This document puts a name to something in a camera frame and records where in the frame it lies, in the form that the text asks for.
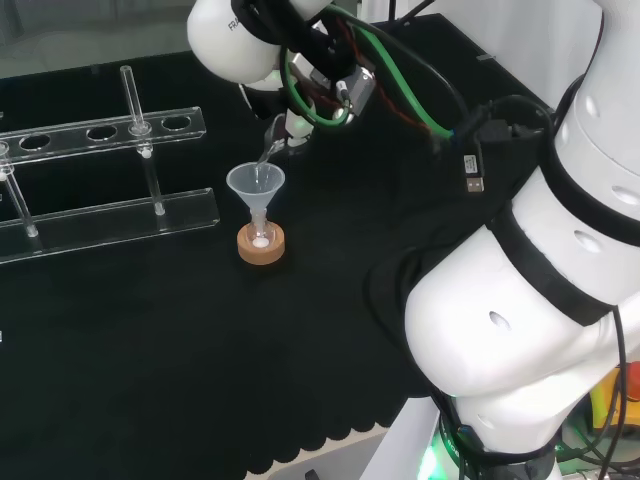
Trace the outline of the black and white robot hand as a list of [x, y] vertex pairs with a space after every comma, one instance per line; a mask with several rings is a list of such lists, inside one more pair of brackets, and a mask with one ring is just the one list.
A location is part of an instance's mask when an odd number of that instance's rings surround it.
[[266, 152], [295, 150], [307, 143], [314, 127], [294, 112], [279, 71], [272, 71], [258, 82], [239, 84], [238, 88], [254, 116], [268, 123], [264, 135]]

